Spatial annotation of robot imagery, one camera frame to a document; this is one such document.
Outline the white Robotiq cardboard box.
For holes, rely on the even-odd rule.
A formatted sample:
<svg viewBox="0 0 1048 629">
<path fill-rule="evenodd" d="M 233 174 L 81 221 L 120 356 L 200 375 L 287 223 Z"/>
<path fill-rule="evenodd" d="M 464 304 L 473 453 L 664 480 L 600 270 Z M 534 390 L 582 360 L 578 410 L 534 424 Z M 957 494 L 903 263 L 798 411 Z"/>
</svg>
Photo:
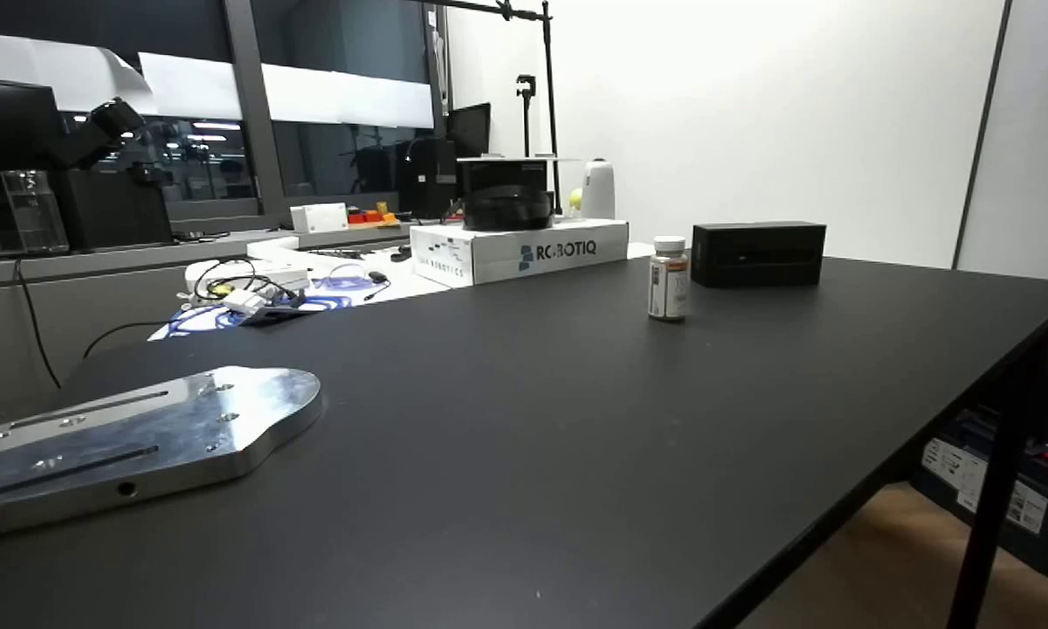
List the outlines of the white Robotiq cardboard box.
<svg viewBox="0 0 1048 629">
<path fill-rule="evenodd" d="M 538 230 L 413 226 L 413 264 L 446 286 L 550 277 L 630 254 L 625 221 L 564 221 Z"/>
</svg>

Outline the dark storage bin on box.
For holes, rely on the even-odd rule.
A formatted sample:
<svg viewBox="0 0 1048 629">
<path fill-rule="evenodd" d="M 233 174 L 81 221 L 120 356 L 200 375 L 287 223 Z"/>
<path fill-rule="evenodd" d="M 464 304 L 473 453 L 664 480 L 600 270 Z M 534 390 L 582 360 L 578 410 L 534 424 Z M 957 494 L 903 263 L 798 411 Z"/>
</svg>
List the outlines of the dark storage bin on box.
<svg viewBox="0 0 1048 629">
<path fill-rule="evenodd" d="M 534 230 L 554 221 L 541 162 L 462 162 L 467 230 Z"/>
</svg>

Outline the white plastic bottle background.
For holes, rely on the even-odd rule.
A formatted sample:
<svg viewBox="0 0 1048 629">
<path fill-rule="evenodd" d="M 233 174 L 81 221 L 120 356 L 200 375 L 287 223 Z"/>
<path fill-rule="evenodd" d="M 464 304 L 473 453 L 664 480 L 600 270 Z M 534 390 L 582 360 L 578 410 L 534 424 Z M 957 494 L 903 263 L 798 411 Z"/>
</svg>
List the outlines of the white plastic bottle background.
<svg viewBox="0 0 1048 629">
<path fill-rule="evenodd" d="M 582 209 L 589 216 L 611 216 L 614 212 L 614 167 L 604 157 L 593 157 L 584 172 Z"/>
</svg>

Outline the black rectangular box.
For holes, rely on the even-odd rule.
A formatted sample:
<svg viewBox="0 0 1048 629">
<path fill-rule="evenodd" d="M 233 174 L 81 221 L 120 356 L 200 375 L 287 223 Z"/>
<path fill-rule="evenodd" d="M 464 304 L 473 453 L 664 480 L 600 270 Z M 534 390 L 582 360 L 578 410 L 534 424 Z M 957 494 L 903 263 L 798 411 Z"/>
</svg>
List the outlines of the black rectangular box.
<svg viewBox="0 0 1048 629">
<path fill-rule="evenodd" d="M 691 280 L 701 286 L 814 286 L 823 223 L 696 223 Z"/>
</svg>

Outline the small white box on desk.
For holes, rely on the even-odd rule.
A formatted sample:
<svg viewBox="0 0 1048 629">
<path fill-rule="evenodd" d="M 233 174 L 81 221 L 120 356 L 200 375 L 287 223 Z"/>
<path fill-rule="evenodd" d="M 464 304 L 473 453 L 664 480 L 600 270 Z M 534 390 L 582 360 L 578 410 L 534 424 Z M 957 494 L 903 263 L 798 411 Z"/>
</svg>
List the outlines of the small white box on desk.
<svg viewBox="0 0 1048 629">
<path fill-rule="evenodd" d="M 289 223 L 297 233 L 335 233 L 346 230 L 344 201 L 300 201 L 289 209 Z"/>
</svg>

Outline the orange object on desk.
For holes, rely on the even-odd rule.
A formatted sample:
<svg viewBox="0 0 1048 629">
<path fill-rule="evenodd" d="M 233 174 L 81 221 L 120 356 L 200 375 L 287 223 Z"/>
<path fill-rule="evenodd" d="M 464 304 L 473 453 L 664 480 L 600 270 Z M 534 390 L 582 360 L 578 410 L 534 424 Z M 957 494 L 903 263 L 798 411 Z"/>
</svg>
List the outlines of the orange object on desk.
<svg viewBox="0 0 1048 629">
<path fill-rule="evenodd" d="M 352 223 L 352 226 L 399 223 L 399 216 L 392 212 L 387 201 L 377 201 L 377 205 L 346 209 L 346 223 Z"/>
</svg>

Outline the black computer monitor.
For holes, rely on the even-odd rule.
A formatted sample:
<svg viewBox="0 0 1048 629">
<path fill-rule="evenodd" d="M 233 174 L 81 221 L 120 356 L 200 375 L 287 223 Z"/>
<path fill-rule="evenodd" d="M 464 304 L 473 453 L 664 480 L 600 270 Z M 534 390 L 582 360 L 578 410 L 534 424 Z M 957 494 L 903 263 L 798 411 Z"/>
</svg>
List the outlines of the black computer monitor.
<svg viewBox="0 0 1048 629">
<path fill-rule="evenodd" d="M 464 157 L 478 157 L 491 150 L 492 103 L 464 103 L 452 110 L 452 139 Z"/>
</svg>

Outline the blue and white papers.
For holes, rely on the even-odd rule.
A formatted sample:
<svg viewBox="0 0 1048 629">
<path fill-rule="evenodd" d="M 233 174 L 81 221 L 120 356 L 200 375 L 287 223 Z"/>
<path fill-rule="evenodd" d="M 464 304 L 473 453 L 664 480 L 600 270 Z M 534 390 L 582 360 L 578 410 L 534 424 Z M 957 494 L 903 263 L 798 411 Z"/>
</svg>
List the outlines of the blue and white papers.
<svg viewBox="0 0 1048 629">
<path fill-rule="evenodd" d="M 153 339 L 187 339 L 223 328 L 262 328 L 300 315 L 346 312 L 372 304 L 392 286 L 386 271 L 335 271 L 287 286 L 268 277 L 202 280 Z"/>
</svg>

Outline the black machine on counter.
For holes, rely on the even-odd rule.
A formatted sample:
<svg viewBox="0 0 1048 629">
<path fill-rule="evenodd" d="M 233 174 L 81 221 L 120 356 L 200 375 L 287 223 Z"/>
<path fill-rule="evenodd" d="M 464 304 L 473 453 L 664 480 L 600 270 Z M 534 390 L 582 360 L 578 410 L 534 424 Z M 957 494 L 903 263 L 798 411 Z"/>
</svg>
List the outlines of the black machine on counter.
<svg viewBox="0 0 1048 629">
<path fill-rule="evenodd" d="M 140 129 L 140 110 L 122 96 L 68 127 L 51 87 L 0 81 L 0 250 L 167 241 L 153 167 L 116 162 Z"/>
</svg>

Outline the silver metal mounting plate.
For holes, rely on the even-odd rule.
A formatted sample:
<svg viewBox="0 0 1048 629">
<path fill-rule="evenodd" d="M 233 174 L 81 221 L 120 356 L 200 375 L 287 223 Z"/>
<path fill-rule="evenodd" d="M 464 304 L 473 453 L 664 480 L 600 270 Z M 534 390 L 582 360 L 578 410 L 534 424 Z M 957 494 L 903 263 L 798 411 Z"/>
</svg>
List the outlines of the silver metal mounting plate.
<svg viewBox="0 0 1048 629">
<path fill-rule="evenodd" d="M 300 365 L 214 365 L 0 424 L 0 535 L 240 480 L 323 403 Z"/>
</svg>

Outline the black table leg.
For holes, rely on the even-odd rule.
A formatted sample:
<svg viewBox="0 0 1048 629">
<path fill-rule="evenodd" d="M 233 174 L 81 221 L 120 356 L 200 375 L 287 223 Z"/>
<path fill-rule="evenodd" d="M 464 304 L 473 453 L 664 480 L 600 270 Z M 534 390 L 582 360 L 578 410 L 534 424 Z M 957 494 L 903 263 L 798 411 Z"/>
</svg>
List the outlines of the black table leg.
<svg viewBox="0 0 1048 629">
<path fill-rule="evenodd" d="M 1000 549 L 1000 530 L 1007 524 L 1007 505 L 1012 497 L 1017 467 L 1025 456 L 1025 443 L 1032 432 L 1032 398 L 1037 384 L 1045 346 L 1036 341 L 1025 354 L 1017 354 L 1003 369 L 1003 414 L 991 443 L 991 456 L 984 467 L 984 481 L 980 494 L 980 511 L 968 535 L 968 551 L 961 561 L 961 577 L 954 588 L 948 629 L 980 629 L 983 601 L 989 591 L 989 573 Z"/>
</svg>

